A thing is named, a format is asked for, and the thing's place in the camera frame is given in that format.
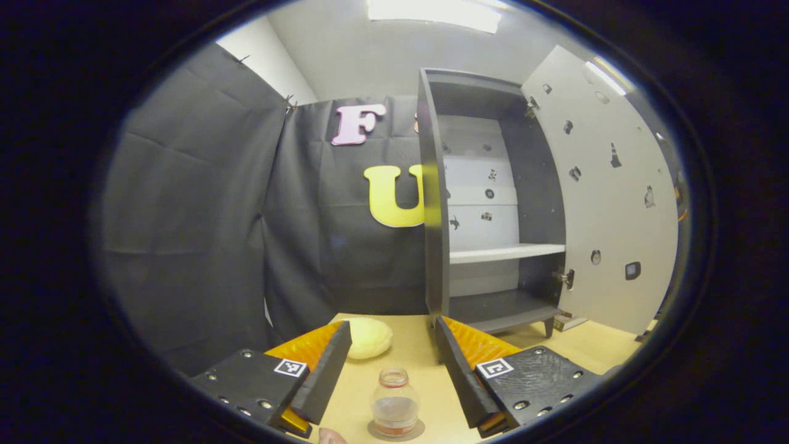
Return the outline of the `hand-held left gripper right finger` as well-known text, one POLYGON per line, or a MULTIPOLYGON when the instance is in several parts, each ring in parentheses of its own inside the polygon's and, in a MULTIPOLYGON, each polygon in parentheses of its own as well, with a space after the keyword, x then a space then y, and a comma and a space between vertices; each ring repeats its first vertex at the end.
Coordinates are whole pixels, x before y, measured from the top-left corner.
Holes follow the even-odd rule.
POLYGON ((541 424, 604 381, 542 345, 520 349, 446 316, 433 325, 465 420, 482 438, 541 424))

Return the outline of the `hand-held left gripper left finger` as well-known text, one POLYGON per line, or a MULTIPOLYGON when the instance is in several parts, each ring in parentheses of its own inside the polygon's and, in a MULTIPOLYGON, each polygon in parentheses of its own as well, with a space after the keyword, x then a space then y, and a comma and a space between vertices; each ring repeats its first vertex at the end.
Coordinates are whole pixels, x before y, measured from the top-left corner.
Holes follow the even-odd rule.
POLYGON ((351 345, 349 321, 336 321, 268 351, 235 351, 190 382, 245 422, 308 438, 324 417, 351 345))

